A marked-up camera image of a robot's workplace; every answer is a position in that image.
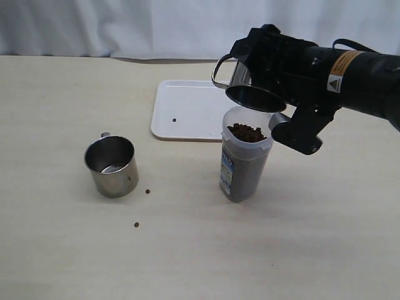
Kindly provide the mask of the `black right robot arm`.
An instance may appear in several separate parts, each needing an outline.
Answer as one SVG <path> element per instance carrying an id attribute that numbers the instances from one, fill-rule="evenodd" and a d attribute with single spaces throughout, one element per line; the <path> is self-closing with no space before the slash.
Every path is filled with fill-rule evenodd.
<path id="1" fill-rule="evenodd" d="M 226 90 L 235 103 L 257 111 L 333 113 L 347 108 L 399 128 L 399 56 L 382 54 L 345 39 L 346 49 L 283 35 L 273 24 L 252 28 L 230 54 L 249 83 Z"/>

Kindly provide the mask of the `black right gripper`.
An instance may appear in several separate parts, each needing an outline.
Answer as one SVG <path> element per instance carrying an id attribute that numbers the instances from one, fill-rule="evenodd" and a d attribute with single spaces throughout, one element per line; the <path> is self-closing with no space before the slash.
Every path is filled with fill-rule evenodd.
<path id="1" fill-rule="evenodd" d="M 275 77 L 286 106 L 339 108 L 337 101 L 328 99 L 326 87 L 338 49 L 284 35 L 275 25 L 265 24 L 237 40 L 230 55 L 257 75 Z"/>

